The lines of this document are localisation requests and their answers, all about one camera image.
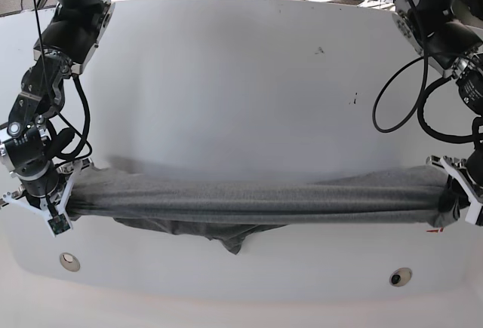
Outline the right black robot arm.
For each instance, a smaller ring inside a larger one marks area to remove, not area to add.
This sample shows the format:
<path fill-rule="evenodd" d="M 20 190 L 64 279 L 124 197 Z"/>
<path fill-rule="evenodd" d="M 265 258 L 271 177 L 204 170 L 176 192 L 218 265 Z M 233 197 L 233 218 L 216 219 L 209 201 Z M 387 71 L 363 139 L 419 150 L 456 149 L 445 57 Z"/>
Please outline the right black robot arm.
<path fill-rule="evenodd" d="M 35 65 L 23 75 L 20 92 L 1 126 L 1 163 L 21 186 L 3 195 L 40 215 L 54 235 L 71 229 L 66 205 L 81 170 L 90 164 L 91 113 L 80 76 L 98 48 L 112 16 L 112 0 L 57 0 L 45 29 L 38 28 Z M 72 80 L 81 100 L 84 124 L 56 131 L 51 119 L 65 105 L 63 84 Z"/>

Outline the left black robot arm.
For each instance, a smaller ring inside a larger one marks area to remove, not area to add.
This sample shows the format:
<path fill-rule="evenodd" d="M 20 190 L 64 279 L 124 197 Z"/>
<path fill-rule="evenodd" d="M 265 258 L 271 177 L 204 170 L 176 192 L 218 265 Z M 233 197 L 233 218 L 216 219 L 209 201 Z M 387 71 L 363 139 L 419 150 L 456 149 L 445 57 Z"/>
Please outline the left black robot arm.
<path fill-rule="evenodd" d="M 466 221 L 482 224 L 482 39 L 453 12 L 456 0 L 394 0 L 394 21 L 401 34 L 422 57 L 424 68 L 433 68 L 440 78 L 422 81 L 417 102 L 417 120 L 424 132 L 440 142 L 471 143 L 472 154 L 465 160 L 440 158 L 434 164 L 445 170 L 450 180 L 466 195 Z M 425 119 L 430 94 L 454 81 L 457 92 L 474 114 L 471 133 L 450 135 L 431 128 Z"/>

